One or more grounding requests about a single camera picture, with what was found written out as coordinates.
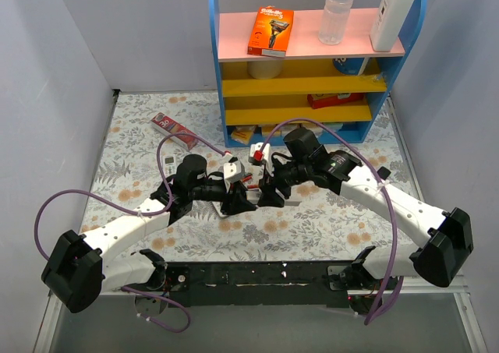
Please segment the white slim remote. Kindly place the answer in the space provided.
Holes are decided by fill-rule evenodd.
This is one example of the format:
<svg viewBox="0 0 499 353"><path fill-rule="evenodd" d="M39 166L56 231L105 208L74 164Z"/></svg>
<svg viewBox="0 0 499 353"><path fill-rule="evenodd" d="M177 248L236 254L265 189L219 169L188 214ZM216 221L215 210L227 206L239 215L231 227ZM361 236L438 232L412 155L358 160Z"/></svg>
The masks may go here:
<svg viewBox="0 0 499 353"><path fill-rule="evenodd" d="M297 207L302 202L301 199L289 198L285 199L279 193L265 194L260 190L252 190L246 193L246 198L258 207L277 207L286 206Z"/></svg>

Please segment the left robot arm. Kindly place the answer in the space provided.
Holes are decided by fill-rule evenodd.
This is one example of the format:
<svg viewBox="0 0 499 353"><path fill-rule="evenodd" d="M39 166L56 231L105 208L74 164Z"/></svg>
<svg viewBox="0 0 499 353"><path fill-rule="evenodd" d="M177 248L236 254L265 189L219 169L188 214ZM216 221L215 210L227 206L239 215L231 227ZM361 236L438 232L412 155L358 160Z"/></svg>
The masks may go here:
<svg viewBox="0 0 499 353"><path fill-rule="evenodd" d="M127 257L122 253L184 217L195 201L219 202L225 215L254 211L242 183L242 162L230 153L223 159L223 170L209 175L207 160L190 154L175 175L164 178L131 214L86 234L62 234L42 272L43 283L73 313L86 309L104 291L131 284L151 291L162 289L167 263L159 254L150 249Z"/></svg>

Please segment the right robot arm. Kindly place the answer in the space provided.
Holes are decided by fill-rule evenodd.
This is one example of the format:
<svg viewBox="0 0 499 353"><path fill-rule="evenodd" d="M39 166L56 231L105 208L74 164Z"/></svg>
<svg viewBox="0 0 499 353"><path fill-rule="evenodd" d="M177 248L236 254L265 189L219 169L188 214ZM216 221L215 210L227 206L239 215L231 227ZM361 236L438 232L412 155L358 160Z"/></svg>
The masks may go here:
<svg viewBox="0 0 499 353"><path fill-rule="evenodd" d="M464 210L447 212L410 196L388 182L388 170L371 170L342 150L327 151L308 129L291 131L284 142L291 154L284 164L272 158L267 144L257 143L250 151L264 163L259 206L283 207L293 186L312 182L394 221L412 239L395 256L381 249L358 255L352 277L359 287L373 287L387 269L395 277L418 275L440 288L451 284L473 251L471 219Z"/></svg>

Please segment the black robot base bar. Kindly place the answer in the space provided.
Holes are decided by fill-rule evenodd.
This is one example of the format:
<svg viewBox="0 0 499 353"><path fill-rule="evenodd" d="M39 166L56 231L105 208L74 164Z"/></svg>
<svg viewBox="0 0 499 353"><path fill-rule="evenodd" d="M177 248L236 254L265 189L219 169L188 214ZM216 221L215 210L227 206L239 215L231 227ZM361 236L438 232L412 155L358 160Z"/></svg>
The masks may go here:
<svg viewBox="0 0 499 353"><path fill-rule="evenodd" d="M165 269L155 291L185 307L318 305L354 307L366 313L371 301L356 301L349 293L375 296L380 279L346 261L176 262Z"/></svg>

